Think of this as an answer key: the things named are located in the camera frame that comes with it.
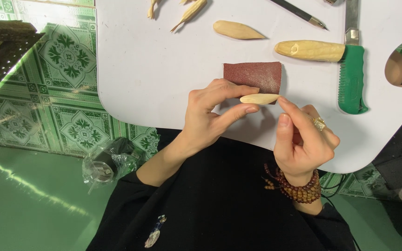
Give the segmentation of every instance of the green knife handle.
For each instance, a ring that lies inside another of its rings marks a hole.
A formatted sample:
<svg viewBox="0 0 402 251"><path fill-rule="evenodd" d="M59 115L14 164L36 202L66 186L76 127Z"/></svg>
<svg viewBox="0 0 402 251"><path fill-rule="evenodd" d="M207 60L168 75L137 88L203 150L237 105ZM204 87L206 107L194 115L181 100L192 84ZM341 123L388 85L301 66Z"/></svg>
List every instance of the green knife handle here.
<svg viewBox="0 0 402 251"><path fill-rule="evenodd" d="M364 48L346 45L341 60L338 104L349 114L362 114L368 111L362 100L364 87Z"/></svg>

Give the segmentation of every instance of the plastic bag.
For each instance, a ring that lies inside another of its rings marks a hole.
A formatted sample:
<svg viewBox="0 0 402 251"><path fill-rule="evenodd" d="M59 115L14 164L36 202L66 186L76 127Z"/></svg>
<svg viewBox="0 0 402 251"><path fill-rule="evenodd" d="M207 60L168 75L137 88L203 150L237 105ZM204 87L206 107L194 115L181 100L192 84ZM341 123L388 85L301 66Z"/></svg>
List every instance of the plastic bag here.
<svg viewBox="0 0 402 251"><path fill-rule="evenodd" d="M124 137L101 145L83 159L83 182L91 187L88 194L136 171L146 162L145 159L145 151Z"/></svg>

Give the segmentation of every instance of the hand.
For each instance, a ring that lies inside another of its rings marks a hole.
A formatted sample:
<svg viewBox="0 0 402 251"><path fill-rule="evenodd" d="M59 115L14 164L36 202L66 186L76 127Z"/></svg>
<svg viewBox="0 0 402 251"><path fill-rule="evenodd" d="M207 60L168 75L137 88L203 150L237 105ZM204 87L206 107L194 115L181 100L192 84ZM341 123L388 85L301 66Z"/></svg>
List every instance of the hand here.
<svg viewBox="0 0 402 251"><path fill-rule="evenodd" d="M328 127L319 132L314 126L313 118L320 117L314 106L299 109L284 97L278 101L286 113L279 117L274 156L288 182L304 186L315 168L334 157L340 139Z"/></svg>
<svg viewBox="0 0 402 251"><path fill-rule="evenodd" d="M214 79L206 88L191 91L184 129L176 138L182 142L181 147L187 150L187 155L192 156L212 145L231 124L248 113L260 110L256 104L239 104L220 116L212 112L216 105L229 98L258 92L259 88L235 85L225 79Z"/></svg>

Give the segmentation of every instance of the fingernail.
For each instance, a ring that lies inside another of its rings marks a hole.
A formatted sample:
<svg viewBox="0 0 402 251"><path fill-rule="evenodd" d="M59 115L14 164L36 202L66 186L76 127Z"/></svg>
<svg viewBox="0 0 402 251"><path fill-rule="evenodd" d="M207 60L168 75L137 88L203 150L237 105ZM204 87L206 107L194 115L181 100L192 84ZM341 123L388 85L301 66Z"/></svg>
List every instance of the fingernail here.
<svg viewBox="0 0 402 251"><path fill-rule="evenodd" d="M283 102L283 103L289 103L289 100L287 100L285 97L283 97L283 96L280 96L278 99L277 99L279 102Z"/></svg>
<svg viewBox="0 0 402 251"><path fill-rule="evenodd" d="M286 127L289 125L289 117L287 114L282 113L279 117L279 126Z"/></svg>
<svg viewBox="0 0 402 251"><path fill-rule="evenodd" d="M257 109L255 109L254 107L249 107L248 109L246 109L246 113L254 113L256 111Z"/></svg>

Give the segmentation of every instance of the green floor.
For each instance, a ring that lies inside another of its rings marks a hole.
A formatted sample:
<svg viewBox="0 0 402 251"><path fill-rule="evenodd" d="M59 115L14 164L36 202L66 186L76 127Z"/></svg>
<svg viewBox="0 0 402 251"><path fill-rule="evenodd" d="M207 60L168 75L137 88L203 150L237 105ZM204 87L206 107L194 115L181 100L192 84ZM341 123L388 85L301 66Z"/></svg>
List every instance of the green floor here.
<svg viewBox="0 0 402 251"><path fill-rule="evenodd" d="M0 146L0 251L86 248L114 186L87 195L81 163L75 157ZM387 213L401 216L402 203L345 195L332 202L363 251L402 251L402 237ZM402 219L394 222L402 228Z"/></svg>

